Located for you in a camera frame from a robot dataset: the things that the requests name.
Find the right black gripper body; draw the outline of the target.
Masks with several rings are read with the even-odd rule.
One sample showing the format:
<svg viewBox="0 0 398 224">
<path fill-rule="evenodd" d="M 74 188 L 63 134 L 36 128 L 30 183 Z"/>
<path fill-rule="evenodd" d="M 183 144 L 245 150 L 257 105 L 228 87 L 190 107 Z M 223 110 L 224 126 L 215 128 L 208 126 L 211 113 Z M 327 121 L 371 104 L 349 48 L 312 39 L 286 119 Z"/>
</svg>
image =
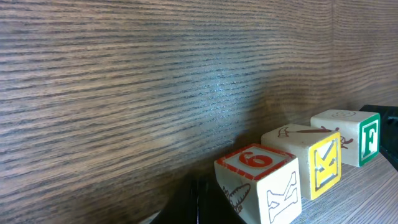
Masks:
<svg viewBox="0 0 398 224">
<path fill-rule="evenodd" d="M 375 112 L 381 116 L 380 152 L 397 170 L 398 129 L 396 106 L 364 105 L 360 111 Z"/>
</svg>

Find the yellow letter K block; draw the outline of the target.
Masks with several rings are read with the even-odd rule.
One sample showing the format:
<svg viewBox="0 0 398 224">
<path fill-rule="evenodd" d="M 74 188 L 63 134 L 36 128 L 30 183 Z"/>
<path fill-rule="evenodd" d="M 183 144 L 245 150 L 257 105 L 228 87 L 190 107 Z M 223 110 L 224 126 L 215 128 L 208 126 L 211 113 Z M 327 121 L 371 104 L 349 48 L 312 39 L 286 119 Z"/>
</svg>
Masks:
<svg viewBox="0 0 398 224">
<path fill-rule="evenodd" d="M 338 131 L 286 124 L 261 136 L 261 144 L 298 158 L 301 194 L 315 200 L 341 179 Z"/>
</svg>

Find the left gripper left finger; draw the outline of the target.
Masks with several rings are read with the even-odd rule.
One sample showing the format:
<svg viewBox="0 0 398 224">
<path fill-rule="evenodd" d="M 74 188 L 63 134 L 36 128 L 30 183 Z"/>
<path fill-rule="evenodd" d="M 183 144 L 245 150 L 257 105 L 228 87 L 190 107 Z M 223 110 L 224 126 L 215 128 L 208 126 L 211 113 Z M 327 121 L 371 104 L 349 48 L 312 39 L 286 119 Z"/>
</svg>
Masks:
<svg viewBox="0 0 398 224">
<path fill-rule="evenodd" d="M 198 182 L 188 175 L 150 224 L 196 224 L 197 213 Z"/>
</svg>

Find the white block blue side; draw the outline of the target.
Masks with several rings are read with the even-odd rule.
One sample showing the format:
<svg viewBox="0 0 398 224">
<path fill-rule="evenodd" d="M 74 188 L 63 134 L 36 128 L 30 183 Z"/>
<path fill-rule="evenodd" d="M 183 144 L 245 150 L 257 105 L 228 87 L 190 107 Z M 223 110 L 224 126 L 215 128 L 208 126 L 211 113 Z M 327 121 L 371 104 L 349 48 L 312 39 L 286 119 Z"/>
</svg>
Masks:
<svg viewBox="0 0 398 224">
<path fill-rule="evenodd" d="M 302 212 L 299 160 L 250 144 L 214 161 L 218 185 L 246 223 L 285 224 Z"/>
</svg>

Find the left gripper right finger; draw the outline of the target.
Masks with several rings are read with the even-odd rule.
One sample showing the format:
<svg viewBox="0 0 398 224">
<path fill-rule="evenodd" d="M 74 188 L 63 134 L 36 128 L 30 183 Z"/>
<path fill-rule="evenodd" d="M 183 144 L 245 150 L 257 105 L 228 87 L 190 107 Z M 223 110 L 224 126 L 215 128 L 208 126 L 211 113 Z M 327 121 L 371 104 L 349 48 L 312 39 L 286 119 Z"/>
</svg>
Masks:
<svg viewBox="0 0 398 224">
<path fill-rule="evenodd" d="M 201 176 L 198 180 L 198 223 L 246 223 L 234 211 L 215 178 L 211 175 Z"/>
</svg>

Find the green letter F block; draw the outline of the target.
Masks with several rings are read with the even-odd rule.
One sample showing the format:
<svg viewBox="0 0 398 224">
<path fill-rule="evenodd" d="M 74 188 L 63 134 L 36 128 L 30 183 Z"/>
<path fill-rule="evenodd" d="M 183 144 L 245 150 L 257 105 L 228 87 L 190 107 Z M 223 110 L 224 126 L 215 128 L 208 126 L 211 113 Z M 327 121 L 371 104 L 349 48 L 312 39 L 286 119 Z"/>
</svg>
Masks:
<svg viewBox="0 0 398 224">
<path fill-rule="evenodd" d="M 340 133 L 341 161 L 362 167 L 379 154 L 381 116 L 379 113 L 326 110 L 310 118 L 312 127 Z"/>
</svg>

